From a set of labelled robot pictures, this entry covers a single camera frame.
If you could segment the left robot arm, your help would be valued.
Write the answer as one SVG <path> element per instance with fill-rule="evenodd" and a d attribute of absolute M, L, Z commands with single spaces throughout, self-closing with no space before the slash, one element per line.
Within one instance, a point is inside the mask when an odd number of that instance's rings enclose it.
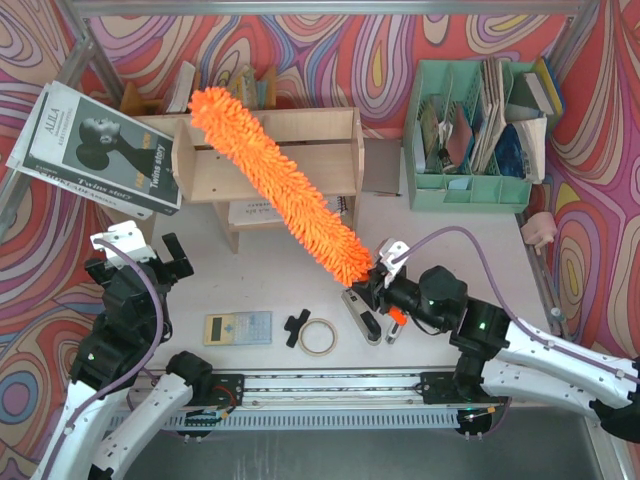
<path fill-rule="evenodd" d="M 167 421 L 181 408 L 226 420 L 243 402 L 244 377 L 219 375 L 197 355 L 174 355 L 146 398 L 117 427 L 109 426 L 138 374 L 173 328 L 167 295 L 193 273 L 177 236 L 162 238 L 163 261 L 132 221 L 95 234 L 105 251 L 85 270 L 103 290 L 103 311 L 80 342 L 65 404 L 36 479 L 121 479 Z"/>

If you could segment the grey black stapler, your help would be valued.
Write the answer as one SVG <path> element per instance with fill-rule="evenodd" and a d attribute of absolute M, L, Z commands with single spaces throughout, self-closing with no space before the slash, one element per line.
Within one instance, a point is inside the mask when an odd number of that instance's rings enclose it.
<path fill-rule="evenodd" d="M 379 345 L 382 340 L 381 326 L 366 303 L 352 289 L 344 290 L 341 298 L 365 340 L 370 345 Z"/>

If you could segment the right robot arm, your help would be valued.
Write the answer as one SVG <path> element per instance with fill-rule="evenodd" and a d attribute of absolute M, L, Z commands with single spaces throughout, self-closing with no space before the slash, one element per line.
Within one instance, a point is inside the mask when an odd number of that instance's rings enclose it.
<path fill-rule="evenodd" d="M 505 308 L 469 297 L 466 283 L 442 266 L 418 281 L 404 272 L 387 281 L 382 269 L 373 269 L 353 289 L 373 311 L 400 312 L 448 335 L 460 352 L 452 382 L 461 396 L 555 405 L 638 442 L 637 360 L 589 350 L 511 318 Z"/>

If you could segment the orange microfiber duster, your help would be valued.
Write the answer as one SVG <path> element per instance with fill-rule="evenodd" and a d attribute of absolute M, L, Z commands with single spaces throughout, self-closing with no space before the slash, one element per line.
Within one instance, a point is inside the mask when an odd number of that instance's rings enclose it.
<path fill-rule="evenodd" d="M 189 108 L 191 124 L 203 131 L 205 141 L 239 168 L 336 281 L 352 287 L 370 278 L 370 251 L 238 99 L 224 88 L 207 87 L 192 95 Z"/>

